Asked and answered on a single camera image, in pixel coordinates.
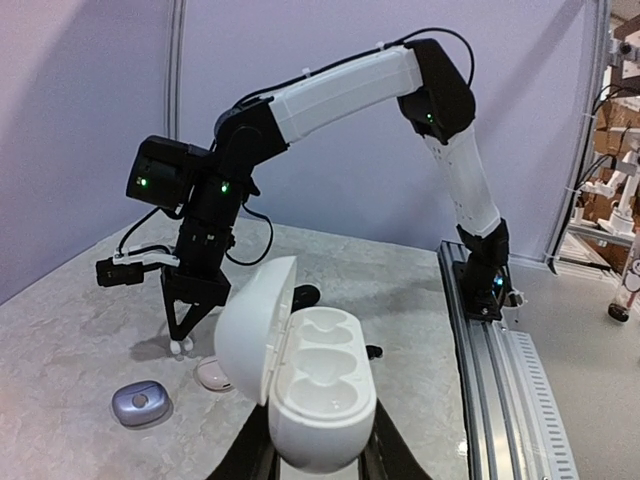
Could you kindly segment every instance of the table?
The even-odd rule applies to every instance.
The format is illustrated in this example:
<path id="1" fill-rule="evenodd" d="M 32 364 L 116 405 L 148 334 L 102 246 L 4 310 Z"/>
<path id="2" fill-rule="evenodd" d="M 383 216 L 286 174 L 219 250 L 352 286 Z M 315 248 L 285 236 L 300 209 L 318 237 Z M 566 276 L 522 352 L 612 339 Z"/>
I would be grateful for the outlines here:
<path id="1" fill-rule="evenodd" d="M 130 244 L 172 243 L 178 224 L 156 215 Z M 268 227 L 239 219 L 236 258 L 256 258 Z M 105 239 L 0 306 L 2 478 L 20 480 L 200 480 L 220 462 L 253 405 L 194 379 L 213 351 L 214 311 L 193 332 L 181 361 L 169 352 L 158 272 L 144 284 L 100 288 Z M 357 316 L 384 357 L 371 367 L 378 395 L 434 479 L 468 478 L 460 377 L 436 254 L 276 226 L 269 258 L 298 256 L 298 283 L 314 283 L 322 305 Z M 237 291 L 254 272 L 228 262 Z M 131 430 L 110 410 L 131 382 L 162 383 L 174 404 L 160 425 Z M 355 464 L 325 478 L 356 478 Z M 282 479 L 308 477 L 283 467 Z"/>

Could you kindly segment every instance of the earbud case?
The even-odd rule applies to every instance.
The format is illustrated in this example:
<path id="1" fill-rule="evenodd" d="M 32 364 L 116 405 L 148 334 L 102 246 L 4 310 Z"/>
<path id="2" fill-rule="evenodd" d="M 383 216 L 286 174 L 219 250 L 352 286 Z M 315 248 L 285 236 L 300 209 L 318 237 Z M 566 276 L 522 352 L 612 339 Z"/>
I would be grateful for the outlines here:
<path id="1" fill-rule="evenodd" d="M 268 403 L 282 458 L 327 474 L 364 449 L 376 391 L 358 319 L 327 307 L 291 314 L 295 280 L 295 257 L 264 264 L 218 318 L 215 350 L 232 385 Z"/>

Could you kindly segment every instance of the marble tabletop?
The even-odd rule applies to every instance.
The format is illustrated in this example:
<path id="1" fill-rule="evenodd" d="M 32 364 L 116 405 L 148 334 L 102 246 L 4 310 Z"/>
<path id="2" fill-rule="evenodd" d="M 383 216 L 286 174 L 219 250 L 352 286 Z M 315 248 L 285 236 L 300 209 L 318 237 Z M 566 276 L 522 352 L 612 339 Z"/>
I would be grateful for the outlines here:
<path id="1" fill-rule="evenodd" d="M 178 224 L 156 215 L 132 244 L 172 243 Z M 239 219 L 233 254 L 251 260 L 268 227 Z M 220 462 L 253 404 L 194 379 L 213 351 L 216 311 L 194 330 L 194 350 L 169 352 L 158 272 L 144 284 L 100 288 L 96 260 L 107 238 L 0 306 L 0 466 L 6 480 L 203 480 Z M 379 398 L 434 479 L 466 479 L 466 440 L 453 334 L 435 253 L 276 226 L 268 258 L 298 256 L 298 283 L 321 305 L 360 319 L 384 357 L 371 367 Z M 228 262 L 236 291 L 254 269 Z M 174 411 L 147 429 L 122 427 L 110 409 L 128 383 L 157 380 Z M 355 479 L 355 465 L 327 477 L 283 467 L 283 480 Z"/>

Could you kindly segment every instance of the earbud case lid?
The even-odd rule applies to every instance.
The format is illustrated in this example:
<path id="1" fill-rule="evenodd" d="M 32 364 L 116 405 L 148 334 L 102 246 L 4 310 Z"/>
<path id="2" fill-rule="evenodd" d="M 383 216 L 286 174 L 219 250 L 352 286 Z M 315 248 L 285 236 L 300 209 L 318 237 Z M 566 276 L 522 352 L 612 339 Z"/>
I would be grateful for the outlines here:
<path id="1" fill-rule="evenodd" d="M 218 317 L 214 347 L 231 384 L 264 406 L 287 332 L 296 257 L 265 263 Z"/>

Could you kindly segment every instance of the robotic arm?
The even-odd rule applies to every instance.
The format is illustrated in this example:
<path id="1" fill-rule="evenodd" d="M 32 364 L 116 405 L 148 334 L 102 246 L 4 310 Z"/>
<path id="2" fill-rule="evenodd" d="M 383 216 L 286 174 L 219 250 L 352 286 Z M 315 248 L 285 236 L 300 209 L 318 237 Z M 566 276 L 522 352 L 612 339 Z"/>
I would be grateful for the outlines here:
<path id="1" fill-rule="evenodd" d="M 98 283 L 139 283 L 150 263 L 159 266 L 171 338 L 184 339 L 212 308 L 226 302 L 230 285 L 220 265 L 235 243 L 232 228 L 240 207 L 260 193 L 253 169 L 313 131 L 391 98 L 397 98 L 402 115 L 440 165 L 453 199 L 458 232 L 470 250 L 458 278 L 468 317 L 499 319 L 492 290 L 508 261 L 508 231 L 480 161 L 473 94 L 432 39 L 380 46 L 375 53 L 245 97 L 216 122 L 210 150 L 146 139 L 127 195 L 182 219 L 178 240 L 170 253 L 150 247 L 117 251 L 113 259 L 98 262 Z M 150 254 L 153 262 L 145 261 Z M 180 324 L 177 300 L 191 304 Z"/>

